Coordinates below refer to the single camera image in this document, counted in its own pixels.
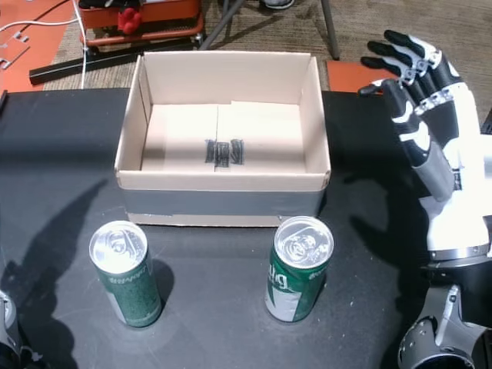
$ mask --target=gray duct tape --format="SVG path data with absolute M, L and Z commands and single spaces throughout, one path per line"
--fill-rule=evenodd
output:
M 126 210 L 159 215 L 316 216 L 324 195 L 316 192 L 123 190 Z

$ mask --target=green can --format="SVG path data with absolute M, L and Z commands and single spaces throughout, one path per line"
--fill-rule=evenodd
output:
M 316 218 L 293 217 L 277 229 L 271 249 L 265 302 L 281 321 L 307 317 L 324 281 L 334 241 Z
M 92 236 L 89 253 L 118 318 L 132 327 L 154 323 L 162 302 L 147 238 L 129 221 L 112 221 Z

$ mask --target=white cable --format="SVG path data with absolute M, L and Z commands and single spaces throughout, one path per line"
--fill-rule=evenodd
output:
M 71 0 L 71 2 L 74 5 L 75 15 L 77 16 L 77 19 L 75 19 L 75 21 L 77 21 L 78 25 L 80 26 L 80 30 L 82 32 L 82 40 L 84 42 L 84 45 L 82 46 L 82 74 L 81 74 L 81 81 L 80 81 L 80 89 L 83 90 L 84 80 L 85 80 L 85 69 L 87 68 L 87 38 L 85 37 L 84 25 L 82 24 L 82 17 L 80 16 L 78 5 L 75 2 L 75 0 Z
M 71 23 L 75 23 L 76 21 L 77 19 L 70 19 L 69 21 L 65 21 L 65 22 L 19 21 L 19 22 L 9 23 L 8 25 L 4 25 L 3 27 L 0 28 L 0 32 L 14 25 L 69 25 Z

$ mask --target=orange mat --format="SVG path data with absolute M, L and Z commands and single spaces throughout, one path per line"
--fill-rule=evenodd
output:
M 330 90 L 339 92 L 357 92 L 361 87 L 382 78 L 395 78 L 384 69 L 369 69 L 357 63 L 343 61 L 327 62 L 328 84 Z
M 0 27 L 12 22 L 33 20 L 41 13 L 45 12 L 53 5 L 56 5 L 61 0 L 2 0 L 0 4 Z M 67 2 L 57 7 L 53 12 L 50 12 L 40 22 L 63 22 L 74 18 L 73 5 Z M 24 26 L 16 25 L 0 32 L 0 45 L 8 42 L 12 43 L 11 37 L 20 31 Z M 29 70 L 33 68 L 43 67 L 53 62 L 63 34 L 65 33 L 66 25 L 54 27 L 32 25 L 22 32 L 22 36 L 28 36 L 29 40 L 26 45 L 29 49 L 24 52 L 11 66 L 6 70 L 0 69 L 0 89 L 6 89 L 9 92 L 16 91 L 36 91 L 42 90 L 42 85 L 33 87 L 29 81 Z M 22 46 L 17 42 L 12 43 L 13 46 L 9 51 L 0 48 L 0 56 L 6 59 L 17 54 Z

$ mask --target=cardboard box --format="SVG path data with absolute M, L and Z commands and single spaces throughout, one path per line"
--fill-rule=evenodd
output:
M 131 221 L 278 226 L 317 215 L 330 170 L 309 54 L 138 59 L 115 161 Z

